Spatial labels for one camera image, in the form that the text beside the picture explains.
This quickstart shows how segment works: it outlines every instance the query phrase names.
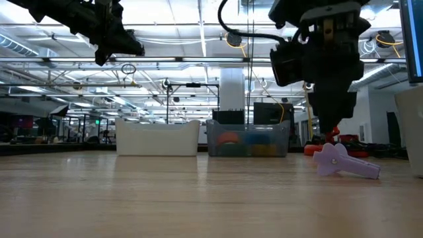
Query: clear plastic bin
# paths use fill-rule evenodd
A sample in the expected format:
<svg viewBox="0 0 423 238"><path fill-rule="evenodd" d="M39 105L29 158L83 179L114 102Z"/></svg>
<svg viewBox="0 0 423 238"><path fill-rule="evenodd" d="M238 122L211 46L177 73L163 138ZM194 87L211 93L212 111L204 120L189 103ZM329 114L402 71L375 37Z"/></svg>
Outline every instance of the clear plastic bin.
<svg viewBox="0 0 423 238"><path fill-rule="evenodd" d="M285 157L288 153L287 120L276 125L221 125L207 121L210 156L218 157Z"/></svg>

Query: wooden table surface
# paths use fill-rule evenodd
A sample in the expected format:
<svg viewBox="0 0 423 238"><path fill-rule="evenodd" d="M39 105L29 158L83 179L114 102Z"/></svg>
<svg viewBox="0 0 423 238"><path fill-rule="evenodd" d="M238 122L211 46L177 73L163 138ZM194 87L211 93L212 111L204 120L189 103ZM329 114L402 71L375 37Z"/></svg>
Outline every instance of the wooden table surface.
<svg viewBox="0 0 423 238"><path fill-rule="evenodd" d="M423 180L319 177L311 158L0 158L0 237L423 237Z"/></svg>

